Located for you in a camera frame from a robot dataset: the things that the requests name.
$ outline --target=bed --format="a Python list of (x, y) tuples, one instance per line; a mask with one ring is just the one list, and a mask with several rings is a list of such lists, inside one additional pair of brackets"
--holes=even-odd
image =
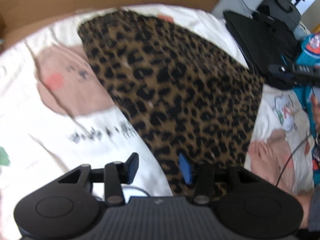
[[(210, 13), (162, 4), (124, 9), (173, 21), (213, 42), (247, 68), (223, 20), (216, 19)], [(78, 25), (115, 10), (91, 11), (60, 20), (19, 41), (0, 56), (0, 146), (10, 160), (10, 165), (1, 166), (0, 170), (2, 239), (20, 238), (12, 212), (22, 197), (83, 163), (89, 163), (92, 168), (102, 168), (109, 162), (125, 161), (132, 152), (137, 152), (140, 166), (133, 186), (153, 196), (172, 195), (156, 159), (112, 102), (107, 106), (98, 106), (98, 111), (93, 113), (89, 111), (89, 114), (70, 118), (65, 114), (65, 109), (55, 108), (50, 95), (41, 93), (41, 84), (35, 75), (41, 60), (45, 62), (48, 57), (48, 54), (43, 54), (46, 49), (81, 47)], [(70, 97), (76, 91), (70, 88)], [(285, 117), (282, 123), (277, 119), (281, 114)], [(265, 85), (252, 141), (267, 141), (275, 130), (281, 129), (285, 130), (286, 141), (292, 151), (308, 133), (308, 118), (293, 92), (283, 92)], [(308, 146), (305, 145), (299, 154), (294, 155), (293, 192), (313, 187), (313, 145), (310, 139)], [(245, 167), (251, 168), (248, 156)], [(94, 185), (93, 193), (103, 198), (103, 187)], [(126, 200), (137, 194), (140, 193), (124, 190)]]

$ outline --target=orange patch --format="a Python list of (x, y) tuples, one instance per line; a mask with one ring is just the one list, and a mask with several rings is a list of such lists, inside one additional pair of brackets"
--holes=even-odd
[(310, 143), (306, 142), (306, 147), (304, 148), (304, 155), (307, 155), (310, 151)]
[(319, 166), (316, 160), (312, 160), (312, 168), (314, 171), (319, 170)]
[(171, 16), (168, 16), (168, 15), (164, 15), (164, 14), (158, 14), (157, 17), (161, 20), (165, 20), (169, 23), (174, 23), (174, 20)]
[(43, 82), (49, 90), (54, 91), (63, 87), (63, 76), (60, 73), (55, 72), (46, 77)]

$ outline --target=white bedsheet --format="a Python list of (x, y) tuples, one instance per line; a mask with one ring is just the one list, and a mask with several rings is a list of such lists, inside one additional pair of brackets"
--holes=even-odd
[[(241, 51), (225, 26), (209, 13), (188, 8), (148, 5), (133, 6), (131, 10), (145, 15), (164, 14), (174, 22), (215, 43), (233, 58), (246, 66)], [(168, 182), (153, 155), (136, 133), (122, 132), (125, 117), (117, 107), (88, 116), (76, 117), (56, 114), (46, 108), (39, 97), (34, 78), (33, 56), (52, 44), (81, 45), (77, 26), (92, 17), (113, 11), (101, 10), (77, 15), (56, 22), (27, 37), (4, 52), (0, 57), (0, 146), (7, 151), (11, 165), (0, 171), (0, 239), (16, 240), (20, 233), (12, 212), (17, 202), (63, 173), (83, 163), (92, 168), (102, 168), (112, 161), (125, 161), (132, 152), (140, 155), (140, 166), (134, 185), (151, 195), (172, 195)], [(260, 109), (257, 121), (272, 130), (266, 122), (274, 116), (272, 106), (266, 115)], [(302, 122), (308, 119), (302, 116)], [(74, 143), (73, 133), (86, 133), (92, 127), (101, 130), (108, 127), (113, 136), (105, 133), (100, 140), (81, 140)], [(253, 138), (266, 139), (268, 133), (258, 133)], [(299, 173), (306, 181), (310, 178), (307, 157)], [(94, 193), (103, 196), (101, 185), (94, 186)]]

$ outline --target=leopard print fabric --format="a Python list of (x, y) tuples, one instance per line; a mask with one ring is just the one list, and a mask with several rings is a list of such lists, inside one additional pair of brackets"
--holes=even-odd
[[(117, 11), (79, 27), (103, 87), (149, 147), (175, 195), (191, 195), (178, 155), (243, 165), (263, 79), (198, 35)], [(222, 194), (221, 188), (215, 188)]]

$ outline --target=black device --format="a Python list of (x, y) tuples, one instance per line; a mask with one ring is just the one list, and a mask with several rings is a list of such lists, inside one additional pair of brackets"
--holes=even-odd
[(271, 64), (268, 66), (268, 70), (273, 76), (295, 86), (320, 87), (320, 69), (313, 66), (296, 63), (288, 65)]
[[(125, 204), (121, 184), (133, 182), (138, 165), (137, 153), (103, 169), (84, 164), (26, 196), (14, 210), (22, 239), (296, 239), (299, 202), (244, 168), (192, 163), (192, 197), (132, 197)], [(91, 194), (99, 182), (104, 201)], [(215, 182), (228, 188), (218, 201)]]

